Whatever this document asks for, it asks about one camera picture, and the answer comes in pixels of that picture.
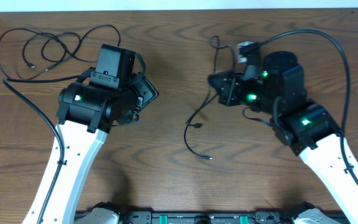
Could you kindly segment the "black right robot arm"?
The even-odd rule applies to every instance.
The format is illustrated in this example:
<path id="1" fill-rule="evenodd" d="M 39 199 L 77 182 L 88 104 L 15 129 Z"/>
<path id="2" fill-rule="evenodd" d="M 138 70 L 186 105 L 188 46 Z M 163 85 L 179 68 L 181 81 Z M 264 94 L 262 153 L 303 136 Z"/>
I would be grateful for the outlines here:
<path id="1" fill-rule="evenodd" d="M 327 109 L 307 97 L 295 54 L 274 52 L 245 73 L 212 74 L 208 83 L 221 104 L 271 115 L 275 136 L 318 176 L 349 222 L 358 223 L 357 159 Z"/>

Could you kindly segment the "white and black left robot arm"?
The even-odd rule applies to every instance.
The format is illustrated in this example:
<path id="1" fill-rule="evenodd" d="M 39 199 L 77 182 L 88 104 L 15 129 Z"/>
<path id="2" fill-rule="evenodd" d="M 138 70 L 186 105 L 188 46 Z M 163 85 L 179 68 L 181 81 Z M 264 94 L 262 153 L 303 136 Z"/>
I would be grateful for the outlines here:
<path id="1" fill-rule="evenodd" d="M 141 74 L 120 84 L 117 77 L 92 73 L 64 88 L 51 155 L 24 223 L 73 223 L 88 173 L 111 128 L 137 122 L 158 95 Z"/>

